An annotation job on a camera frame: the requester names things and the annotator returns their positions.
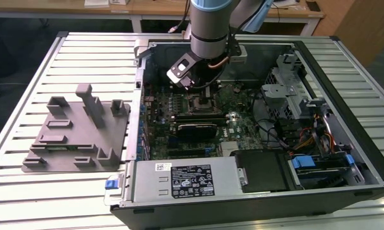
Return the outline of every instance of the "warning label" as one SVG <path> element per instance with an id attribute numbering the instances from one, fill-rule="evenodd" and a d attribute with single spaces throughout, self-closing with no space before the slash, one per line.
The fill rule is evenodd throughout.
<path id="1" fill-rule="evenodd" d="M 209 164 L 170 168 L 171 197 L 214 196 L 213 174 Z"/>

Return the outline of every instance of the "white sticker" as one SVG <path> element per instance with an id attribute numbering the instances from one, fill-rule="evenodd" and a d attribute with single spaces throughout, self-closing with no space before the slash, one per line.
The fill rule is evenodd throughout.
<path id="1" fill-rule="evenodd" d="M 161 163 L 161 164 L 155 164 L 154 166 L 155 171 L 170 171 L 170 168 L 171 168 L 171 163 Z"/>
<path id="2" fill-rule="evenodd" d="M 129 13 L 129 11 L 110 11 L 110 13 Z"/>

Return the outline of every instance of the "connector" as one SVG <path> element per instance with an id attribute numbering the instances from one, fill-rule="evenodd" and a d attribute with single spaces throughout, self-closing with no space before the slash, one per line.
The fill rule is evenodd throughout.
<path id="1" fill-rule="evenodd" d="M 167 31 L 167 34 L 175 32 L 177 29 L 178 29 L 178 26 L 173 26 L 173 27 L 169 29 L 169 31 Z"/>

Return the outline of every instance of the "blue tab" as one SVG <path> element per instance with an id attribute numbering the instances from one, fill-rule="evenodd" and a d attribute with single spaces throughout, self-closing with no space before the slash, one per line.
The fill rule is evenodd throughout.
<path id="1" fill-rule="evenodd" d="M 106 180 L 105 189 L 118 189 L 117 180 Z"/>
<path id="2" fill-rule="evenodd" d="M 291 165 L 293 165 L 294 169 L 299 168 L 299 162 L 298 162 L 297 158 L 291 159 Z"/>
<path id="3" fill-rule="evenodd" d="M 350 154 L 346 154 L 345 158 L 346 158 L 346 161 L 349 164 L 354 164 L 354 159 L 353 159 L 353 156 Z"/>
<path id="4" fill-rule="evenodd" d="M 294 168 L 299 167 L 313 167 L 314 162 L 310 156 L 299 156 L 291 160 L 291 164 Z"/>

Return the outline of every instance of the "floor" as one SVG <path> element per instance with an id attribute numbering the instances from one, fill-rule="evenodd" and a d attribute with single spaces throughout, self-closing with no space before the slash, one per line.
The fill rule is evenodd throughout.
<path id="1" fill-rule="evenodd" d="M 175 25 L 173 21 L 147 21 L 143 31 L 165 33 Z M 37 19 L 0 19 L 0 38 L 15 58 L 18 70 L 0 78 L 0 131 L 14 109 L 23 89 L 41 64 L 58 31 L 73 32 L 131 32 L 127 20 L 49 20 L 42 27 Z M 367 68 L 384 87 L 384 51 Z"/>

